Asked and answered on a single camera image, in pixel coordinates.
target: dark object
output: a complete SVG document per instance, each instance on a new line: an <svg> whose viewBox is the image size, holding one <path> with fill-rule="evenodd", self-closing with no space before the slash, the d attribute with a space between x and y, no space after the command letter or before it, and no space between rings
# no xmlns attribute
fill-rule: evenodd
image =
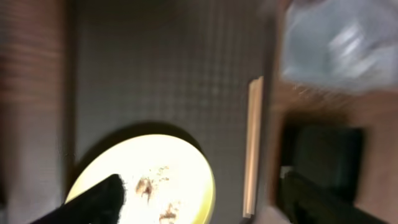
<svg viewBox="0 0 398 224"><path fill-rule="evenodd" d="M113 174L32 224L116 224L123 202L123 182Z"/></svg>
<svg viewBox="0 0 398 224"><path fill-rule="evenodd" d="M364 134L357 128L304 126L290 130L291 165L319 187L353 203Z"/></svg>
<svg viewBox="0 0 398 224"><path fill-rule="evenodd" d="M281 209L294 224L385 223L344 203L298 173L289 172L281 186Z"/></svg>

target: dark gray tray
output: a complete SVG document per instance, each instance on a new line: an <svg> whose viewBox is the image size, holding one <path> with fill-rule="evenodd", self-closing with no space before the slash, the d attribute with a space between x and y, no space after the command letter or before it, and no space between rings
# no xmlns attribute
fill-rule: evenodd
<svg viewBox="0 0 398 224"><path fill-rule="evenodd" d="M172 124L196 139L213 169L211 223L239 223L248 83L263 75L258 7L255 0L78 1L77 166L92 150L134 135L136 124Z"/></svg>

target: plastic bag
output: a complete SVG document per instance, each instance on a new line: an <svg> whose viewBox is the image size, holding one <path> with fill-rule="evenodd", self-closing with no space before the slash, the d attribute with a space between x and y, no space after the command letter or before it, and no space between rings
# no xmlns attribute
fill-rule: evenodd
<svg viewBox="0 0 398 224"><path fill-rule="evenodd" d="M398 9L389 0L293 2L282 78L361 93L398 82Z"/></svg>

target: round plate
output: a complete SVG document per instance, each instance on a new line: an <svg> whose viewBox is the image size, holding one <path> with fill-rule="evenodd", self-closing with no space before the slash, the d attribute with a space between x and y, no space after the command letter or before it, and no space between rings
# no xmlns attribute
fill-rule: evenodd
<svg viewBox="0 0 398 224"><path fill-rule="evenodd" d="M178 194L186 201L176 224L208 223L215 203L215 181L209 164L188 142L161 134L128 139L102 153L77 178L66 203L112 174L119 174L126 181L164 164L177 170ZM126 191L132 188L128 186L124 186Z"/></svg>

